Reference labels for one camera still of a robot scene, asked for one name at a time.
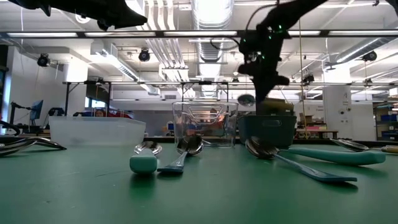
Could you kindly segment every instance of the ceiling pipe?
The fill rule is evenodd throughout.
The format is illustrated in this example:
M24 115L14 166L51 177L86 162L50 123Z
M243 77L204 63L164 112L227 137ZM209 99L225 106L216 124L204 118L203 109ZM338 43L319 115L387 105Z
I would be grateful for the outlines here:
M157 24L159 25L161 30L167 30L166 25L164 24L164 3L163 3L163 0L156 0L156 2L157 2L157 7L158 7L158 9L157 9ZM176 54L176 51L174 49L174 46L173 46L172 42L170 41L170 39L166 39L165 41L166 41L167 45L169 46L170 51L171 51L171 53L173 55L173 58L174 58L174 63L171 60L171 63L173 65L173 67L175 67L175 65L177 67L180 67L181 65L180 65L180 62L178 61L178 57L177 57L177 54Z
M167 0L167 25L169 26L170 30L175 30L173 0ZM172 45L173 48L177 51L178 62L180 63L182 68L185 68L186 66L178 39L172 39Z
M191 0L192 17L195 30L223 30L227 29L233 14L234 0ZM214 43L219 49L223 48L224 43ZM201 77L208 80L216 80L220 75L220 62L223 56L221 50L217 50L210 43L197 43L199 62L199 73ZM202 86L203 95L212 97L216 95L216 85Z
M148 24L151 30L157 30L157 27L154 22L154 1L153 0L147 0L148 2ZM161 39L155 39L154 40L156 45L159 46L160 54L163 55L165 58L165 63L168 68L172 68L173 61L170 57L170 54L167 51L167 48L165 47L163 40Z
M398 21L393 22L386 29L397 29ZM379 47L388 44L395 40L397 37L378 37L378 38L367 38L360 43L352 46L348 50L338 54L335 58L336 63L347 63L354 59L357 59Z

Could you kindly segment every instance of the monitor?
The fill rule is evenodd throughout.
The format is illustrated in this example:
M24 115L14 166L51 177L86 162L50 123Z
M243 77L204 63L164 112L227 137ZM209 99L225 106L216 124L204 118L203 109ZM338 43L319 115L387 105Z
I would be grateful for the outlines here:
M174 124L167 124L167 130L168 131L173 131L174 130Z
M30 120L35 120L40 118L42 107L43 107L43 100L39 100L33 103L32 110L30 111Z

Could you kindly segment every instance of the metal rod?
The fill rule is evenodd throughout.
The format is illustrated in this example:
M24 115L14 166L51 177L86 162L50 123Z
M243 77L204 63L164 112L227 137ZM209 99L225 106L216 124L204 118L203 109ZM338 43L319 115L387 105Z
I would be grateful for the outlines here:
M65 100L65 116L68 116L68 102L69 102L69 89L70 89L70 84L67 83L67 99Z
M109 90L108 90L108 100L106 102L106 117L108 117L109 114L109 105L111 104L111 89L112 89L112 83L109 83L108 86Z
M72 87L71 90L69 90L69 93L71 93L80 83L77 83L74 87Z

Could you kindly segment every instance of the person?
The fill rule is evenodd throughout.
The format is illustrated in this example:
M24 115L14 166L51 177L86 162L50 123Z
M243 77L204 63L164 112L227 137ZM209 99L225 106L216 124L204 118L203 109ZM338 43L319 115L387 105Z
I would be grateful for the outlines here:
M95 111L95 116L96 117L105 117L105 111L102 109L98 109Z

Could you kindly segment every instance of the translucent plastic bin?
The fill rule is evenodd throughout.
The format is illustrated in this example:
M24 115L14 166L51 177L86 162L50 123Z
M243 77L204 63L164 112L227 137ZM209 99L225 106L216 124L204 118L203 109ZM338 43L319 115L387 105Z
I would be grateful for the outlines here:
M146 123L128 118L50 117L51 140L63 146L135 146Z
M202 136L205 146L235 145L237 103L175 102L173 115L176 144L196 134Z

